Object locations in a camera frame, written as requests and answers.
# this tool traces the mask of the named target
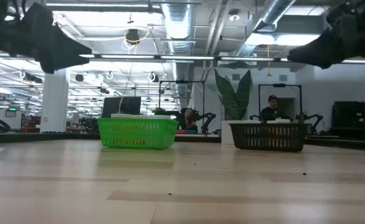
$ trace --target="green plastic basket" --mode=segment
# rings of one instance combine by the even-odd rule
[[[169,119],[98,119],[101,141],[104,146],[166,149],[174,143],[177,121]]]

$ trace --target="wall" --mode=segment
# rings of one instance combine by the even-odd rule
[[[331,127],[335,101],[365,101],[365,65],[333,65],[326,70],[306,66],[296,73],[296,81],[303,85],[303,111],[324,116],[318,131]]]
[[[224,77],[228,76],[230,80],[232,80],[232,74],[240,74],[240,76],[244,76],[247,72],[246,69],[236,69],[230,70],[228,68],[217,68],[219,75]],[[247,109],[247,115],[244,119],[248,119],[250,115],[256,114],[258,115],[258,84],[274,84],[281,83],[279,81],[279,75],[287,75],[288,81],[284,82],[286,84],[294,84],[296,74],[289,71],[287,68],[272,68],[270,73],[271,77],[267,76],[268,69],[257,70],[251,69],[252,79],[253,79],[253,89],[252,94],[249,99],[249,106]],[[202,68],[195,68],[196,78],[200,79],[202,74]],[[232,85],[237,89],[239,81],[232,81]],[[202,85],[198,85],[200,88],[195,87],[192,90],[192,99],[190,102],[191,107],[195,110],[202,111]],[[261,107],[267,106],[267,98],[270,95],[277,95],[280,98],[296,98],[298,99],[298,95],[290,88],[273,88],[270,86],[262,87],[262,91],[260,93],[261,96]],[[221,121],[224,118],[224,107],[220,103],[219,97],[217,96],[217,87],[216,87],[216,79],[214,75],[214,71],[211,71],[209,77],[206,81],[205,85],[205,113],[215,113],[216,119],[212,122],[211,126],[209,126],[209,131],[213,132],[217,129],[221,129]]]
[[[0,120],[7,123],[11,129],[21,129],[21,123],[22,123],[22,112],[16,111],[16,117],[15,118],[7,118],[6,117],[6,111],[7,110],[0,110]]]

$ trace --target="pillar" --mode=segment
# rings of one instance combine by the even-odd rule
[[[66,131],[70,70],[45,74],[40,133]]]

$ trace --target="person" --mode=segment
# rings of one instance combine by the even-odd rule
[[[197,132],[197,126],[194,121],[194,110],[191,108],[184,108],[181,110],[181,114],[184,116],[180,122],[181,129],[194,130]]]
[[[278,110],[278,98],[275,95],[268,97],[268,107],[264,108],[260,113],[260,120],[263,122],[274,121],[277,118],[284,118],[281,111]]]

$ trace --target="wooden floor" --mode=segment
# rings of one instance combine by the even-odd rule
[[[0,145],[0,224],[365,224],[365,151]]]

